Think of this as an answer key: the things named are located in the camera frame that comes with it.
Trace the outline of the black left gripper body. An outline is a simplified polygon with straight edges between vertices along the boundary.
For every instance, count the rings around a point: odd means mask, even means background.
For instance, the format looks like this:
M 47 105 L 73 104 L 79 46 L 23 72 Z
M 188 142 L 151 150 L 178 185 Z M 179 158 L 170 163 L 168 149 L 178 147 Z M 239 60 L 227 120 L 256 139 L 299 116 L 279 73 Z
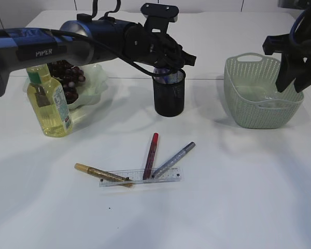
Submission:
M 142 63 L 157 68 L 181 69 L 184 66 L 195 66 L 196 56 L 183 50 L 171 36 L 163 33 L 153 33 L 147 54 L 142 57 Z

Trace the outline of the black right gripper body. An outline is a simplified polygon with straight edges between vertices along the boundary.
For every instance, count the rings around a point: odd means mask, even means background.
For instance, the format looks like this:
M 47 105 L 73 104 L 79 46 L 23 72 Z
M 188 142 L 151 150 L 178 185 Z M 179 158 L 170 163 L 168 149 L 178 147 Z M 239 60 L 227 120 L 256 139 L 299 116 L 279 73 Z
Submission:
M 311 62 L 311 7 L 299 15 L 288 34 L 267 36 L 262 47 L 266 55 L 285 53 Z

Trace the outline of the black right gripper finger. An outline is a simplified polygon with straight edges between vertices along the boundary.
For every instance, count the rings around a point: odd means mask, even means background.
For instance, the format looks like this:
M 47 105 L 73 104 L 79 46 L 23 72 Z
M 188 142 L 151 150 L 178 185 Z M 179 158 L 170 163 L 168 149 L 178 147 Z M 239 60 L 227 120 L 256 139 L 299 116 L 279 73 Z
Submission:
M 298 76 L 301 71 L 301 58 L 283 53 L 281 55 L 280 69 L 276 79 L 278 92 L 283 92 Z
M 296 77 L 294 80 L 294 88 L 297 93 L 311 86 L 311 64 L 298 63 L 294 66 Z

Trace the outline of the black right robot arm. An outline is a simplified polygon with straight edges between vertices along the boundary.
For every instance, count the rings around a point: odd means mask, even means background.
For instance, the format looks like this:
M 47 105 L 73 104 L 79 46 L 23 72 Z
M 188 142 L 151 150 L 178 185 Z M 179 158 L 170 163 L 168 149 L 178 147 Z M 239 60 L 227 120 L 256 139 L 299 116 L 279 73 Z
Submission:
M 294 84 L 299 93 L 311 86 L 311 1 L 279 1 L 279 6 L 302 12 L 288 34 L 267 36 L 262 47 L 265 55 L 281 54 L 277 90 Z

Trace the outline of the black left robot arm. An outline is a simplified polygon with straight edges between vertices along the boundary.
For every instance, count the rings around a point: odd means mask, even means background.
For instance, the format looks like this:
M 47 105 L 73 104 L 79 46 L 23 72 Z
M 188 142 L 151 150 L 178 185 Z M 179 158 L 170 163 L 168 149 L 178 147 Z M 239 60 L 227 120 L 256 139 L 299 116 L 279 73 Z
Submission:
M 0 97 L 11 72 L 59 60 L 82 66 L 119 58 L 151 76 L 139 63 L 175 72 L 194 66 L 196 56 L 166 33 L 152 33 L 140 23 L 123 20 L 67 21 L 61 30 L 0 30 Z

